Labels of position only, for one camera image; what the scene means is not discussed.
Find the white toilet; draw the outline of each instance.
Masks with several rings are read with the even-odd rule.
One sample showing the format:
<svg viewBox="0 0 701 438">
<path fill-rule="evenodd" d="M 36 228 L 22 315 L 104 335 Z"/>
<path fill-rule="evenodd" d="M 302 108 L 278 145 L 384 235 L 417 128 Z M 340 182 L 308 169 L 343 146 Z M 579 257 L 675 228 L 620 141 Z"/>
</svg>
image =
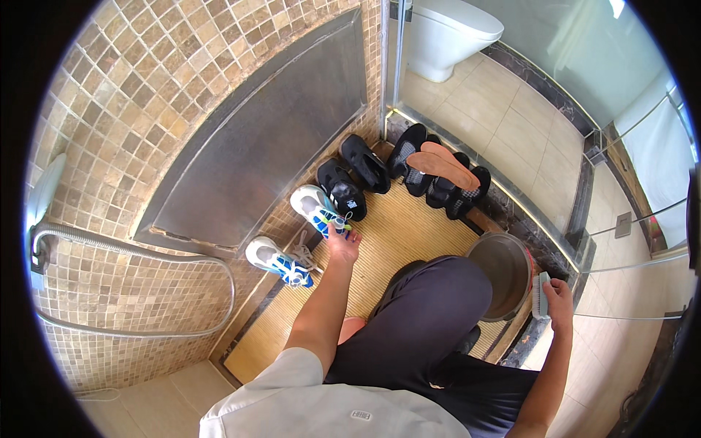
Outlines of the white toilet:
<svg viewBox="0 0 701 438">
<path fill-rule="evenodd" d="M 407 67 L 430 81 L 447 81 L 455 64 L 503 32 L 499 20 L 463 0 L 414 0 Z"/>
</svg>

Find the bucket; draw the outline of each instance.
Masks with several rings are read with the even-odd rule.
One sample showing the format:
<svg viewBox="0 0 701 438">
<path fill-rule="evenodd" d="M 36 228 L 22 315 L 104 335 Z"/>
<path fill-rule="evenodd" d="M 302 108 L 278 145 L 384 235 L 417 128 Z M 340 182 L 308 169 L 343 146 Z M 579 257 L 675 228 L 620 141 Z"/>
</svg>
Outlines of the bucket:
<svg viewBox="0 0 701 438">
<path fill-rule="evenodd" d="M 524 244 L 507 233 L 485 233 L 465 256 L 491 282 L 491 304 L 482 321 L 513 319 L 528 296 L 533 278 L 531 256 Z"/>
</svg>

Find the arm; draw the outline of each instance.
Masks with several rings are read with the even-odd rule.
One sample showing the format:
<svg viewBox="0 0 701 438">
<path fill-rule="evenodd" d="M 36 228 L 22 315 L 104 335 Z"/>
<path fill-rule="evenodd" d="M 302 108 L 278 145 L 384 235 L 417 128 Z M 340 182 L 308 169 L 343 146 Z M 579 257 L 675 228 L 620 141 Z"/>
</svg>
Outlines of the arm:
<svg viewBox="0 0 701 438">
<path fill-rule="evenodd" d="M 290 337 L 283 348 L 302 347 L 310 350 L 321 361 L 324 377 L 336 355 L 348 305 L 348 287 L 361 240 L 362 236 L 356 231 L 349 231 L 347 235 L 329 233 L 329 264 L 319 285 L 295 318 Z"/>
<path fill-rule="evenodd" d="M 545 364 L 521 407 L 507 438 L 544 437 L 562 402 L 572 353 L 572 292 L 553 278 L 543 285 L 554 337 Z"/>
</svg>

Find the pants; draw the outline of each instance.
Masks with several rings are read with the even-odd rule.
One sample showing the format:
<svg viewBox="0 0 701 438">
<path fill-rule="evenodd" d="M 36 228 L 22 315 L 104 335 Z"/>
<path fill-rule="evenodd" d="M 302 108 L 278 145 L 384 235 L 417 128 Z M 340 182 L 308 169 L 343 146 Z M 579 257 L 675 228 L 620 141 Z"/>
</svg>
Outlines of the pants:
<svg viewBox="0 0 701 438">
<path fill-rule="evenodd" d="M 429 261 L 388 290 L 376 316 L 339 345 L 325 383 L 409 390 L 442 406 L 473 438 L 503 437 L 538 372 L 456 352 L 490 303 L 491 283 L 473 262 Z"/>
</svg>

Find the wooden slat mat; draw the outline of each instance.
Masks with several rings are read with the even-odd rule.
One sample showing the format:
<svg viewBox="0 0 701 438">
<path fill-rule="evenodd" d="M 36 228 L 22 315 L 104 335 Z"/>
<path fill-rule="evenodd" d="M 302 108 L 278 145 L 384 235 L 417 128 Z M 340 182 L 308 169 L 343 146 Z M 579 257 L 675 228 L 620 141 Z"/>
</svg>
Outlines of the wooden slat mat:
<svg viewBox="0 0 701 438">
<path fill-rule="evenodd" d="M 477 234 L 460 221 L 448 220 L 443 209 L 434 210 L 423 197 L 415 198 L 394 183 L 386 195 L 366 193 L 368 214 L 351 225 L 363 235 L 360 257 L 350 282 L 347 316 L 367 317 L 390 278 L 407 263 L 431 260 L 445 254 L 463 255 Z M 324 242 L 313 251 L 324 268 L 329 252 Z M 320 275 L 313 274 L 315 285 Z M 287 340 L 292 323 L 311 289 L 283 287 L 233 349 L 224 365 L 241 383 L 250 382 L 275 360 Z M 471 355 L 482 358 L 506 322 L 480 322 L 482 336 Z"/>
</svg>

